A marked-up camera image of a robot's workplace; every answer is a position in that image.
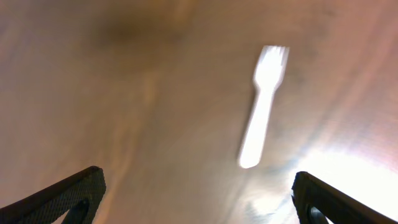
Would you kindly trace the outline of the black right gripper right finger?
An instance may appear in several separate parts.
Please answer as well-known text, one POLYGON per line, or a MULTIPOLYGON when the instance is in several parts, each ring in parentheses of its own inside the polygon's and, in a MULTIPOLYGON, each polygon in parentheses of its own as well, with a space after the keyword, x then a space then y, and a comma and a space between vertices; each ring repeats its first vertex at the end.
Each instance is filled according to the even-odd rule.
POLYGON ((292 186, 292 201, 301 224, 397 224, 324 181, 300 171, 292 186))

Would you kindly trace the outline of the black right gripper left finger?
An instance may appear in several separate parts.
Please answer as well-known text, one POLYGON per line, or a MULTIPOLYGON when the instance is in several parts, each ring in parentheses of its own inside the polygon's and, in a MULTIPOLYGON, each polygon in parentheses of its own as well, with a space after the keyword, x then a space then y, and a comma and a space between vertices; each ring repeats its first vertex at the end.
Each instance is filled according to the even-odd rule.
POLYGON ((91 224, 106 191, 103 170, 88 167, 1 209, 1 223, 91 224))

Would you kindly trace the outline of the white plastic fork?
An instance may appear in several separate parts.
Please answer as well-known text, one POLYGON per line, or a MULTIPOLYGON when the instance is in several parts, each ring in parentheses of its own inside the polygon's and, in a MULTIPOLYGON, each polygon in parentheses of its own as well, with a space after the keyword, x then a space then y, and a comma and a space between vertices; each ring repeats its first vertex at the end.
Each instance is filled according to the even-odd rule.
POLYGON ((253 75, 254 102, 238 157, 243 169, 261 160, 272 102, 284 78, 288 56, 289 48, 280 45, 266 45, 260 53, 253 75))

